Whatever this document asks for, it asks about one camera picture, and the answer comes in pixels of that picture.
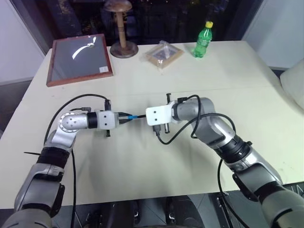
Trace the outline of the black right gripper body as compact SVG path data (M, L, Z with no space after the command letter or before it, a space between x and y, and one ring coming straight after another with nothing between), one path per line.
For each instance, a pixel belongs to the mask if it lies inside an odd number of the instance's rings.
M167 96L167 103L169 104L171 102L171 93L167 93L166 96ZM169 123L164 124L164 132L170 133Z

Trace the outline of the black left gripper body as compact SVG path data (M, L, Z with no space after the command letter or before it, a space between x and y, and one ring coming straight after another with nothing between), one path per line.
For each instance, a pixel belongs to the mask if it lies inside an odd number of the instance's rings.
M111 111L111 101L109 99L106 99L104 102L104 110L105 111ZM118 113L114 113L114 120L115 120L115 124L118 125L119 120L118 120ZM106 130L106 137L110 137L110 130Z

